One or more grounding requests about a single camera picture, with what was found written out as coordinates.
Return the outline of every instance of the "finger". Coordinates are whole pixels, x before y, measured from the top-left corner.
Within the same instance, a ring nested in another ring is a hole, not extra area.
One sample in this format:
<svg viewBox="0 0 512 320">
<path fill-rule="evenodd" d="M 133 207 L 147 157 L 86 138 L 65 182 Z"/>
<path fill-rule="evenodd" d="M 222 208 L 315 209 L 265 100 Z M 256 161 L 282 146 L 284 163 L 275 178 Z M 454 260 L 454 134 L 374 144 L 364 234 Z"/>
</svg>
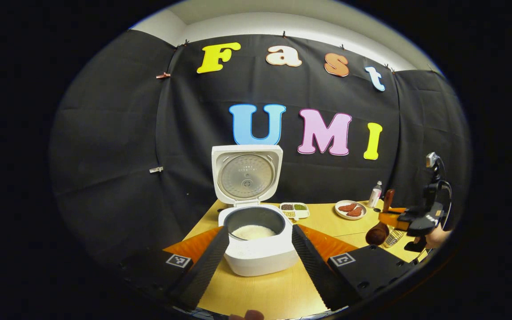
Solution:
<svg viewBox="0 0 512 320">
<path fill-rule="evenodd" d="M 264 314 L 258 310 L 248 310 L 244 318 L 246 320 L 264 320 Z"/>
</svg>

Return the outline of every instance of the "wooden handle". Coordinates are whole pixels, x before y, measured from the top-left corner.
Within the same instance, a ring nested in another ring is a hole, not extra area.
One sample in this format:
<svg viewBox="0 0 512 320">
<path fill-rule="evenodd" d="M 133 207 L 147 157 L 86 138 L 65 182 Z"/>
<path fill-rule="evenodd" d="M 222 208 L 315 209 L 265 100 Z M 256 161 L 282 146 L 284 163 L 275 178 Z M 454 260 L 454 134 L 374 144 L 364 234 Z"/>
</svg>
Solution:
<svg viewBox="0 0 512 320">
<path fill-rule="evenodd" d="M 388 235 L 390 235 L 388 226 L 379 222 L 366 233 L 364 239 L 368 244 L 382 245 Z"/>
<path fill-rule="evenodd" d="M 384 206 L 382 207 L 382 212 L 388 212 L 390 204 L 392 204 L 392 197 L 394 197 L 394 189 L 388 189 L 388 191 L 386 191 L 386 195 L 384 196 Z"/>
</svg>

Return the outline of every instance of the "wooden table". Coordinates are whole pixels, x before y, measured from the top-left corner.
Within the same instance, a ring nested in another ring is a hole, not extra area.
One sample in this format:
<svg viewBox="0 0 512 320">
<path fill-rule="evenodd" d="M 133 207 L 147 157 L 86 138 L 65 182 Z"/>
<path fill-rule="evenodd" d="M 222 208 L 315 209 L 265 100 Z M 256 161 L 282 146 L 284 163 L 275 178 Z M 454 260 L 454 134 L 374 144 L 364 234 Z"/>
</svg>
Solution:
<svg viewBox="0 0 512 320">
<path fill-rule="evenodd" d="M 359 201 L 365 207 L 367 202 Z M 382 209 L 382 205 L 383 202 L 378 200 L 376 208 Z M 336 213 L 335 203 L 307 206 L 309 217 L 299 221 L 292 220 L 294 224 L 311 227 L 359 248 L 368 245 L 364 236 L 378 223 L 378 213 L 370 208 L 367 208 L 362 219 L 347 220 Z M 218 227 L 219 209 L 224 208 L 228 208 L 228 205 L 217 200 L 185 239 Z M 404 235 L 392 247 L 380 247 L 410 262 L 419 254 L 405 251 L 404 245 L 413 239 L 414 237 Z M 266 319 L 299 318 L 327 310 L 301 260 L 289 269 L 270 275 L 241 277 L 234 274 L 226 260 L 222 259 L 198 306 L 226 315 L 244 315 L 246 310 L 254 309 L 262 312 Z"/>
</svg>

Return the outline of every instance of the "clip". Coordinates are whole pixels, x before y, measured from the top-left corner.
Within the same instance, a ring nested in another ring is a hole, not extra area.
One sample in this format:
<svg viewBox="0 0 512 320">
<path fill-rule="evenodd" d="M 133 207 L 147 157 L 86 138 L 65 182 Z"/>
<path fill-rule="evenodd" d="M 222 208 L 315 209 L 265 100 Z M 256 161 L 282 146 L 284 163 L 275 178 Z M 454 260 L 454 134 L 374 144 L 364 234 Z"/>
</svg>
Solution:
<svg viewBox="0 0 512 320">
<path fill-rule="evenodd" d="M 171 75 L 169 73 L 163 73 L 163 75 L 158 75 L 155 77 L 155 79 L 163 79 L 163 78 L 169 78 Z"/>
</svg>

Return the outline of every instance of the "black inner pot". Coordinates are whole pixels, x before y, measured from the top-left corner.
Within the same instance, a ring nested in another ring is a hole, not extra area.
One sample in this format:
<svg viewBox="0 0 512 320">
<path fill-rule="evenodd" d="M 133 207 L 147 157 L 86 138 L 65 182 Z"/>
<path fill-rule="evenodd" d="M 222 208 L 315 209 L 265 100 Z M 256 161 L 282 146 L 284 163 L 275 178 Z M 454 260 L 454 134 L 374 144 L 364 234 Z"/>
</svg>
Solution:
<svg viewBox="0 0 512 320">
<path fill-rule="evenodd" d="M 286 221 L 274 210 L 262 207 L 246 207 L 236 209 L 224 219 L 224 225 L 228 228 L 231 236 L 232 233 L 245 225 L 261 225 L 267 227 L 279 235 L 286 227 Z"/>
</svg>

